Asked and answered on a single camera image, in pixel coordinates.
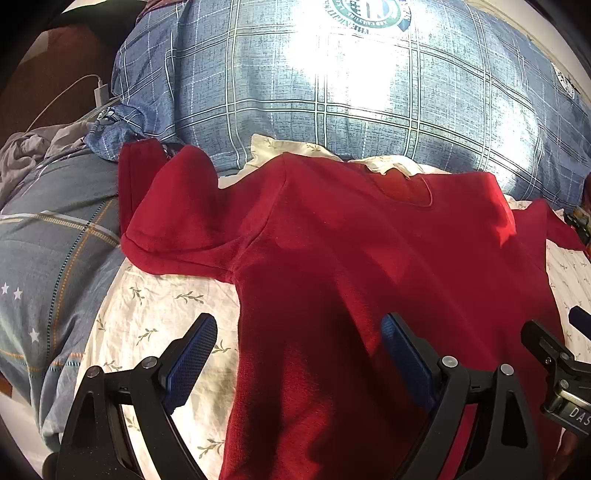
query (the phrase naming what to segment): white charging cable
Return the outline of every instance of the white charging cable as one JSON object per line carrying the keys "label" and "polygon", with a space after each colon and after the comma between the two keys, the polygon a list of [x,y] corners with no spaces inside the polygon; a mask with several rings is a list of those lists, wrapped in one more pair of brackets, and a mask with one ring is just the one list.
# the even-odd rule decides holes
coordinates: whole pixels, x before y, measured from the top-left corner
{"label": "white charging cable", "polygon": [[25,135],[31,131],[31,129],[33,128],[33,125],[35,125],[35,123],[37,122],[37,120],[39,120],[42,117],[42,115],[45,112],[47,112],[47,109],[51,105],[53,105],[58,98],[60,98],[64,93],[66,93],[68,90],[70,90],[72,87],[74,87],[75,85],[77,85],[82,80],[85,80],[85,79],[91,78],[91,77],[94,77],[94,78],[98,79],[98,81],[99,81],[99,86],[95,89],[95,103],[96,103],[96,106],[97,107],[100,107],[100,106],[103,106],[104,104],[106,104],[109,101],[109,86],[103,84],[103,81],[100,79],[100,77],[98,75],[95,75],[95,74],[84,75],[83,77],[79,78],[74,83],[72,83],[66,90],[64,90],[63,92],[61,92],[57,97],[55,97],[49,103],[49,105],[47,105],[43,109],[43,111],[39,115],[37,115],[37,118],[35,118],[35,120],[33,120],[33,122],[31,123],[31,125],[29,125],[29,128],[27,128],[27,131],[25,132]]}

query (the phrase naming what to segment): screw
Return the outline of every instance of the screw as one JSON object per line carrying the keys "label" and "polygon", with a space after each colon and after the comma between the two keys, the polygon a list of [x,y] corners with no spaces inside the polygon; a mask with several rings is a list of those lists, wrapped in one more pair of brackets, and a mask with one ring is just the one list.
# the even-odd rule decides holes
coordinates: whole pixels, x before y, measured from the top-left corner
{"label": "screw", "polygon": [[142,367],[144,368],[152,368],[154,365],[158,363],[158,359],[154,356],[148,356],[142,360]]}
{"label": "screw", "polygon": [[446,355],[441,359],[441,362],[448,368],[457,367],[457,359],[454,356]]}
{"label": "screw", "polygon": [[93,367],[90,367],[87,371],[86,371],[86,376],[88,378],[94,378],[96,377],[98,374],[100,373],[100,367],[97,367],[96,365]]}
{"label": "screw", "polygon": [[501,372],[503,372],[508,377],[510,375],[513,375],[515,370],[513,370],[513,367],[510,366],[509,364],[502,364],[501,365]]}

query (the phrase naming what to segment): red sweater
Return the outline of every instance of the red sweater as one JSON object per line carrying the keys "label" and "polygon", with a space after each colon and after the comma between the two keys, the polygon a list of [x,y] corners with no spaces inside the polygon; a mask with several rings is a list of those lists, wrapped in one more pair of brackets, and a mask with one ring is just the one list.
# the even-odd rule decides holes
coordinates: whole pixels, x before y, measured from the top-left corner
{"label": "red sweater", "polygon": [[129,259],[238,291],[221,479],[389,480],[426,416],[382,345],[388,312],[468,368],[511,364],[548,467],[560,428],[540,414],[545,370],[519,332],[537,319],[562,338],[545,239],[582,246],[544,202],[512,212],[488,173],[406,179],[293,154],[219,190],[203,151],[166,163],[155,141],[124,146],[119,165]]}

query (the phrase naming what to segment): white star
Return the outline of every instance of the white star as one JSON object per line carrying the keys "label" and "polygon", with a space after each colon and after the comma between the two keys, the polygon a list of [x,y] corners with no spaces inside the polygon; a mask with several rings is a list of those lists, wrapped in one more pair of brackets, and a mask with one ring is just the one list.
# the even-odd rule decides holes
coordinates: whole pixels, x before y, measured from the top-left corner
{"label": "white star", "polygon": [[39,343],[39,332],[36,332],[35,329],[31,329],[29,335],[31,336],[31,343]]}

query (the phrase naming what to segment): bedding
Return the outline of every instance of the bedding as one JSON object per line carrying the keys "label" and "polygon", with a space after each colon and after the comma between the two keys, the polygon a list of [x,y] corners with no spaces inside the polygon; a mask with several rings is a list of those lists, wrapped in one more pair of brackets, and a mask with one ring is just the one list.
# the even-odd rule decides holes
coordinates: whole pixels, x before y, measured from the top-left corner
{"label": "bedding", "polygon": [[[256,170],[283,151],[333,156],[318,145],[276,141],[261,135],[253,137],[251,151],[253,160],[246,172]],[[388,164],[409,175],[424,170],[402,158],[370,158],[363,162],[374,171],[383,171]],[[243,176],[221,178],[219,184],[227,186]],[[512,198],[508,201],[515,209],[529,204]],[[582,252],[561,249],[550,241],[546,244],[546,267],[566,345],[577,359],[591,362],[591,342],[573,329],[567,318],[575,304],[591,311],[591,264]],[[178,408],[173,419],[206,476],[217,479],[235,396],[239,308],[236,289],[230,284],[200,277],[149,275],[125,260],[97,315],[77,384],[91,365],[116,371],[133,368],[146,356],[161,354],[172,339],[184,335],[199,313],[213,314],[220,328],[216,346],[187,405]],[[132,408],[124,407],[124,411],[142,471],[147,479],[158,478]]]}
{"label": "bedding", "polygon": [[88,149],[42,161],[0,214],[0,371],[53,450],[118,245],[117,169]]}
{"label": "bedding", "polygon": [[121,105],[86,141],[110,160],[138,137],[192,144],[227,174],[257,133],[345,160],[488,171],[518,200],[572,209],[591,129],[563,80],[525,35],[462,0],[188,0],[137,24],[113,70]]}

